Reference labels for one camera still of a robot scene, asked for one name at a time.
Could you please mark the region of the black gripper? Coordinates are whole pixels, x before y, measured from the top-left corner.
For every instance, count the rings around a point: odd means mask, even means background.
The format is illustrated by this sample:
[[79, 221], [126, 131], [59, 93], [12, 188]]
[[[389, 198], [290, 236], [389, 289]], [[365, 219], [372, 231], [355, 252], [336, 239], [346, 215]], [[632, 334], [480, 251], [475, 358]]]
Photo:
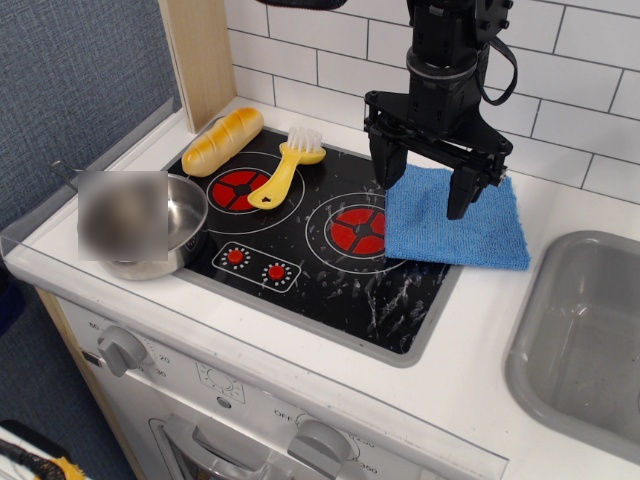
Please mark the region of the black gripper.
[[409, 92], [370, 91], [365, 95], [365, 131], [377, 183], [388, 190], [404, 175], [409, 151], [454, 169], [447, 218], [460, 220], [487, 185], [506, 177], [504, 161], [513, 146], [482, 118], [482, 101], [504, 103], [484, 89], [490, 48], [469, 51], [452, 67], [439, 68], [407, 52]]

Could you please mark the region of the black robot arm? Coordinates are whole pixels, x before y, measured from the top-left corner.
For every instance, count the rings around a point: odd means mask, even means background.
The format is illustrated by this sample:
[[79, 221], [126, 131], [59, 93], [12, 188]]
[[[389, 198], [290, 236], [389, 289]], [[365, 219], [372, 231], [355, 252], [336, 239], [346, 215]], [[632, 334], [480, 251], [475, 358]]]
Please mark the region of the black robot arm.
[[412, 44], [406, 94], [370, 91], [365, 96], [371, 159], [378, 184], [391, 188], [414, 152], [452, 169], [447, 204], [451, 220], [464, 217], [482, 190], [506, 176], [512, 143], [481, 116], [480, 105], [503, 104], [484, 87], [489, 53], [516, 61], [498, 34], [509, 25], [510, 1], [410, 1]]

